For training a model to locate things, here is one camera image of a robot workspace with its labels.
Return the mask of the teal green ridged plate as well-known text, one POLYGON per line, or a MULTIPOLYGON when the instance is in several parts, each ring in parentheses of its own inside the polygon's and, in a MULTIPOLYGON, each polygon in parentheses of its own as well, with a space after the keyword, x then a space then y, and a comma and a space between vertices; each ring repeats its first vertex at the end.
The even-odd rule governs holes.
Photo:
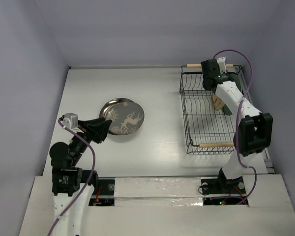
POLYGON ((225 103, 222 110, 225 115, 231 116, 238 111, 239 103, 243 98, 243 88, 236 73, 228 72, 228 77, 229 80, 221 85, 222 101, 225 103))

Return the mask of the grey reindeer snowflake plate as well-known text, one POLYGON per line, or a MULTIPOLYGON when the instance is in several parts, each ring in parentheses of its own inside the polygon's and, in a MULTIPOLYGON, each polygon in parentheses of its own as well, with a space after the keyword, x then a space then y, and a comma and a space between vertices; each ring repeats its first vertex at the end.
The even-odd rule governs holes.
POLYGON ((111 120, 109 131, 114 135, 129 135, 136 132, 143 124, 143 108, 133 101, 119 101, 108 107, 104 113, 106 120, 111 120))

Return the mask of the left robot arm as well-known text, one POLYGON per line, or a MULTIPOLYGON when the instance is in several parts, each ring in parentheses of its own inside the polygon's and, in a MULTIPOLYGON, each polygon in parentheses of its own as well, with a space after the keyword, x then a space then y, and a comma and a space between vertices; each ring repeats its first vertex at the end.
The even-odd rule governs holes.
POLYGON ((52 166, 52 193, 54 223, 50 236, 80 236, 84 213, 88 206, 112 206, 114 204, 114 178, 99 178, 95 163, 91 169, 77 167, 77 163, 89 149, 96 158, 91 142, 102 143, 112 121, 97 118, 82 121, 73 113, 58 119, 62 129, 73 134, 68 144, 57 142, 49 151, 52 166))

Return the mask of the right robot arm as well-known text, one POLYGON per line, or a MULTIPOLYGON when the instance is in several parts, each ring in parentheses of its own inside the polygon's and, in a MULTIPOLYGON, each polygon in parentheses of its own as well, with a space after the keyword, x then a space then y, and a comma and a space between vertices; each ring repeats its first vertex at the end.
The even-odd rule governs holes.
POLYGON ((215 188, 218 193, 229 193, 242 180, 245 169, 253 170, 250 162, 271 143, 273 117, 255 108, 238 87, 238 77, 226 69, 225 58, 201 62, 203 88, 216 95, 236 116, 235 150, 213 183, 203 193, 215 188))

